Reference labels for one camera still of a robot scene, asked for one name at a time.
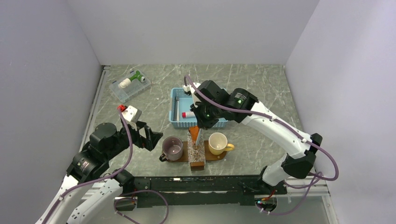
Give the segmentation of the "yellow mug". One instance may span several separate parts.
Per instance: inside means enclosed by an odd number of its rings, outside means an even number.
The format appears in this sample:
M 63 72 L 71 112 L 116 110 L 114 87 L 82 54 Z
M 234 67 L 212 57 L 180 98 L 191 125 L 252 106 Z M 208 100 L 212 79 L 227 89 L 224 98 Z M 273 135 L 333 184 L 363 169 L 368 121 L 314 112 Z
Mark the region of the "yellow mug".
M 228 143 L 227 137 L 222 133 L 213 133 L 208 139 L 209 150 L 213 155 L 220 155 L 223 152 L 232 151 L 235 146 Z

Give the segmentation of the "clear plastic storage box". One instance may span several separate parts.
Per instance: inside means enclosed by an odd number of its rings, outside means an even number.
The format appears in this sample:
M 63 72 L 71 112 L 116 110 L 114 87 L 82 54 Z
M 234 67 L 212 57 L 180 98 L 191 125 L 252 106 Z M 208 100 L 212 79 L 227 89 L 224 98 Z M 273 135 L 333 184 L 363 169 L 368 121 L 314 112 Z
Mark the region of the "clear plastic storage box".
M 129 101 L 133 96 L 137 95 L 138 93 L 142 92 L 143 90 L 145 90 L 151 86 L 151 81 L 144 75 L 146 80 L 143 83 L 140 83 L 138 80 L 134 80 L 129 86 L 127 86 L 124 89 L 118 87 L 118 84 L 122 80 L 124 80 L 125 78 L 128 78 L 128 77 L 131 77 L 131 76 L 132 75 L 130 73 L 128 73 L 125 77 L 123 77 L 119 80 L 116 80 L 109 85 L 110 90 L 113 92 L 114 96 L 121 103 L 125 103 L 125 102 Z

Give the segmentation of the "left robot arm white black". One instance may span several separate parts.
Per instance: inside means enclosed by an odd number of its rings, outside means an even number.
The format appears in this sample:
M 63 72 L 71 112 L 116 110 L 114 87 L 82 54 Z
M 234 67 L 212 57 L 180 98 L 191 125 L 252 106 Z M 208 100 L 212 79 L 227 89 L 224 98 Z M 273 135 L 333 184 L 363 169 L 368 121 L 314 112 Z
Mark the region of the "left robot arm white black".
M 102 123 L 95 128 L 82 151 L 74 156 L 59 191 L 37 223 L 85 224 L 115 197 L 128 196 L 136 189 L 134 176 L 116 169 L 98 191 L 81 202 L 93 181 L 109 169 L 109 161 L 130 147 L 129 133 L 136 147 L 148 151 L 152 151 L 163 137 L 162 132 L 153 132 L 145 122 L 137 122 L 138 130 L 131 125 L 128 128 L 128 131 L 124 127 L 117 130 L 113 123 Z

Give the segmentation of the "brown oval wooden tray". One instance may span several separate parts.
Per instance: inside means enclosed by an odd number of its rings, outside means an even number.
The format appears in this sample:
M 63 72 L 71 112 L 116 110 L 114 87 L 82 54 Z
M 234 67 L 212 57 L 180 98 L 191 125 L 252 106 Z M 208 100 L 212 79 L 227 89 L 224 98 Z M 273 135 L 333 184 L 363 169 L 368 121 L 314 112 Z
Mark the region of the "brown oval wooden tray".
M 199 145 L 199 149 L 190 150 L 190 144 L 187 141 L 183 141 L 183 155 L 177 161 L 167 161 L 167 162 L 206 162 L 206 161 L 219 161 L 224 159 L 226 152 L 220 155 L 213 155 L 208 146 L 208 141 L 205 140 L 204 143 Z

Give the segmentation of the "orange toothpaste tube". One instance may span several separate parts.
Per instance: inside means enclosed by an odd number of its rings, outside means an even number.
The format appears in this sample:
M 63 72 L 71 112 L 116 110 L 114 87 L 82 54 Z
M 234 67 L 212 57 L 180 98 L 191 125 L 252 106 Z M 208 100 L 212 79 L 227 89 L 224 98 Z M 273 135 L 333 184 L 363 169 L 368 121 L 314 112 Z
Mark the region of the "orange toothpaste tube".
M 189 127 L 189 133 L 190 133 L 192 141 L 194 141 L 194 142 L 197 141 L 197 138 L 198 138 L 198 135 L 199 135 L 199 130 L 200 130 L 200 128 L 198 126 Z

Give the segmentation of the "purple grey mug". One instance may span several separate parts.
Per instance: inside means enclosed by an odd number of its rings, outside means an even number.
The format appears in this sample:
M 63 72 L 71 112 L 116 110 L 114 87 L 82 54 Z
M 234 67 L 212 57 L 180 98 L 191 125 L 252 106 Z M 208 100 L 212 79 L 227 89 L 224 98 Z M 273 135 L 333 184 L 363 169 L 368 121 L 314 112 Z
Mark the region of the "purple grey mug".
M 159 157 L 161 162 L 177 161 L 183 155 L 183 142 L 180 138 L 170 136 L 163 141 L 162 154 Z

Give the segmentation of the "green white toy bottle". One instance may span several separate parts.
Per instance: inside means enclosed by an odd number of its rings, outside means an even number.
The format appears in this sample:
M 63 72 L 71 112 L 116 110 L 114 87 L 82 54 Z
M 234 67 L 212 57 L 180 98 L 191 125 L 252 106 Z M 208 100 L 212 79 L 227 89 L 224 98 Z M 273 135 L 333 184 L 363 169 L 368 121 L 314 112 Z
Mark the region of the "green white toy bottle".
M 132 75 L 131 77 L 125 78 L 118 84 L 119 88 L 122 88 L 122 89 L 126 88 L 134 80 L 138 80 L 140 83 L 143 83 L 146 80 L 145 76 L 139 70 L 133 70 L 130 72 L 130 74 Z

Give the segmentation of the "clear acrylic holder wooden base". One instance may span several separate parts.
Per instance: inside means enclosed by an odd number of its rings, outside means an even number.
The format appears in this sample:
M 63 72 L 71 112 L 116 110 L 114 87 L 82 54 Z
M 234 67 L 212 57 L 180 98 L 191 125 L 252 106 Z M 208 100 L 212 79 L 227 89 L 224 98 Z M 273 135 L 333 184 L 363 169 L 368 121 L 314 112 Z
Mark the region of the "clear acrylic holder wooden base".
M 191 172 L 204 170 L 206 163 L 205 144 L 202 130 L 198 126 L 189 127 L 187 154 Z

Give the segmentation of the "light blue plastic basket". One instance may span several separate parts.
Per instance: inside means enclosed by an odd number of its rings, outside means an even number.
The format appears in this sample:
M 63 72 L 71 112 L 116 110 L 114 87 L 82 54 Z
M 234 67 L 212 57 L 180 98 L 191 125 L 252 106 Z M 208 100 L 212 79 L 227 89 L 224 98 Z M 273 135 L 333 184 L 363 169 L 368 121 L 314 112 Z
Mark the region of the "light blue plastic basket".
M 175 111 L 175 97 L 179 97 L 179 121 L 174 120 Z M 192 97 L 185 94 L 183 88 L 172 88 L 170 90 L 170 110 L 169 110 L 169 121 L 174 128 L 188 128 L 191 126 L 197 126 L 197 119 L 194 118 L 182 118 L 182 112 L 190 111 L 190 106 L 193 104 Z

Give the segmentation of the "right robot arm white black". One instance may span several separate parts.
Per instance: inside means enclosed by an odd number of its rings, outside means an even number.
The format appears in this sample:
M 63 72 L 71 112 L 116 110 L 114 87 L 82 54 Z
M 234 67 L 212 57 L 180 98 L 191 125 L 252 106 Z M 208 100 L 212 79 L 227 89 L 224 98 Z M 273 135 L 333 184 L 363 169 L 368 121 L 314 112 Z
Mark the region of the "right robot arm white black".
M 281 159 L 262 171 L 257 181 L 260 192 L 268 194 L 286 178 L 304 179 L 310 173 L 316 160 L 314 145 L 320 145 L 320 135 L 309 135 L 289 126 L 242 88 L 228 93 L 212 80 L 206 80 L 184 85 L 183 90 L 193 98 L 191 111 L 199 128 L 210 129 L 220 119 L 235 121 L 259 131 L 285 150 Z

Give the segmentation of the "white toothpaste tube red cap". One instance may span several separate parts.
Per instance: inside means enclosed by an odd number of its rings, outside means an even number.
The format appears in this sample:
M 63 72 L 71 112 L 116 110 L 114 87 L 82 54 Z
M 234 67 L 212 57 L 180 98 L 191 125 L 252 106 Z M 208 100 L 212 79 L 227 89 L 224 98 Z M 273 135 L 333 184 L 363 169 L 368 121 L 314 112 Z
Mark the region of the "white toothpaste tube red cap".
M 183 119 L 187 119 L 187 118 L 194 118 L 195 117 L 195 113 L 188 111 L 188 112 L 182 112 L 182 118 Z

